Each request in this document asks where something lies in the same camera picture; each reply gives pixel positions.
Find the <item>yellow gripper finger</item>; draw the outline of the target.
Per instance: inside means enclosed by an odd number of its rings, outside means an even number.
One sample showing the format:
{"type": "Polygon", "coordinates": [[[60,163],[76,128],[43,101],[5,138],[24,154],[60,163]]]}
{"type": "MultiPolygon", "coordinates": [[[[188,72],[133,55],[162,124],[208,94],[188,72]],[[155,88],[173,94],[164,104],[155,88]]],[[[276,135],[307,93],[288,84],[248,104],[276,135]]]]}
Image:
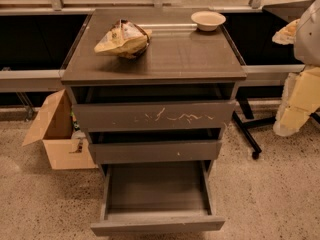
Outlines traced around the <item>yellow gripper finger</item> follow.
{"type": "Polygon", "coordinates": [[[293,44],[295,41],[298,23],[299,19],[296,19],[287,24],[285,27],[281,28],[274,34],[274,36],[272,37],[272,41],[281,45],[293,44]]]}
{"type": "Polygon", "coordinates": [[[306,66],[300,73],[290,73],[273,125],[274,132],[282,137],[297,133],[319,108],[320,68],[306,66]]]}

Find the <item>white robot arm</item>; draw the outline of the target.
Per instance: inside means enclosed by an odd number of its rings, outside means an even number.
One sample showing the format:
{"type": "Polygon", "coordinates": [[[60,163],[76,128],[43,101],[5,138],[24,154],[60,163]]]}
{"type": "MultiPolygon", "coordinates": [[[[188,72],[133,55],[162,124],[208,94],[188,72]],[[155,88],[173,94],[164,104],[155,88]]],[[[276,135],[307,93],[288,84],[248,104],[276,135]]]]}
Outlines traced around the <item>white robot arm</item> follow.
{"type": "Polygon", "coordinates": [[[297,133],[320,108],[320,0],[277,31],[272,41],[293,44],[294,57],[305,65],[300,73],[288,75],[273,125],[277,135],[287,137],[297,133]]]}

